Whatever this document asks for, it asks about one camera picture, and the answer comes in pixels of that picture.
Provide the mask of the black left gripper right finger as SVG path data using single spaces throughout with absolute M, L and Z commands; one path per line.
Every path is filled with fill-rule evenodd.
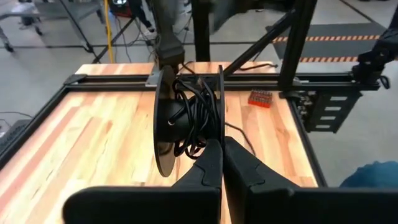
M 232 137 L 223 175 L 232 224 L 398 224 L 398 190 L 300 187 Z

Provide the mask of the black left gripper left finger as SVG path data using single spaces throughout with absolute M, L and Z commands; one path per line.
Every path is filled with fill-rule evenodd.
M 223 148 L 210 139 L 171 187 L 88 187 L 63 205 L 65 224 L 220 224 Z

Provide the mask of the black plastic cord spool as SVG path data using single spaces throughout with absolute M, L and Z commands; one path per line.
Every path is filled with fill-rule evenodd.
M 168 177 L 177 157 L 198 159 L 210 140 L 225 144 L 224 71 L 184 77 L 164 67 L 157 78 L 153 140 L 157 168 Z

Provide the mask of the person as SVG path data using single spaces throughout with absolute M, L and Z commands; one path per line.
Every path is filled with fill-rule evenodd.
M 359 167 L 340 187 L 398 188 L 398 162 L 375 161 Z

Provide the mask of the red screwdriver bit set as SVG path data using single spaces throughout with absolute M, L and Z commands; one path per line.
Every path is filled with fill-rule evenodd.
M 262 108 L 270 108 L 272 104 L 273 94 L 265 90 L 252 90 L 248 98 L 248 104 L 260 106 Z

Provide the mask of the black orange-striped floor mat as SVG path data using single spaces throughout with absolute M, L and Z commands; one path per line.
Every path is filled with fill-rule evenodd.
M 386 30 L 375 23 L 311 25 L 300 62 L 356 62 Z

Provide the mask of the red tool box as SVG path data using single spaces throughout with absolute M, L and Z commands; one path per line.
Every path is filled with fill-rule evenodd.
M 115 16 L 131 17 L 127 0 L 108 0 L 109 9 Z

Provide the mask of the black aluminium table frame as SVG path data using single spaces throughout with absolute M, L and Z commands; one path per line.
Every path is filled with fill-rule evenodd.
M 315 10 L 316 0 L 299 0 L 295 6 L 282 19 L 268 28 L 267 34 L 247 49 L 235 61 L 231 62 L 225 70 L 226 78 L 232 80 L 240 75 L 250 58 L 260 53 L 269 44 L 284 42 L 286 44 L 280 73 L 252 73 L 243 74 L 245 81 L 254 80 L 258 83 L 260 78 L 275 78 L 277 83 L 270 85 L 273 90 L 285 91 L 360 91 L 367 90 L 376 84 L 381 76 L 385 64 L 395 60 L 394 53 L 390 53 L 384 45 L 384 36 L 377 39 L 373 48 L 358 55 L 356 65 L 346 73 L 299 73 L 297 67 L 305 45 L 305 39 L 310 28 L 310 20 Z M 144 73 L 126 73 L 121 75 L 87 75 L 77 74 L 70 76 L 70 81 L 65 83 L 56 95 L 30 120 L 20 135 L 0 151 L 0 170 L 11 160 L 19 148 L 27 141 L 31 134 L 43 123 L 55 106 L 64 97 L 67 90 L 79 90 L 82 85 L 80 80 L 100 82 L 99 91 L 107 91 L 106 83 L 114 83 L 115 91 L 146 91 L 143 85 L 150 76 Z

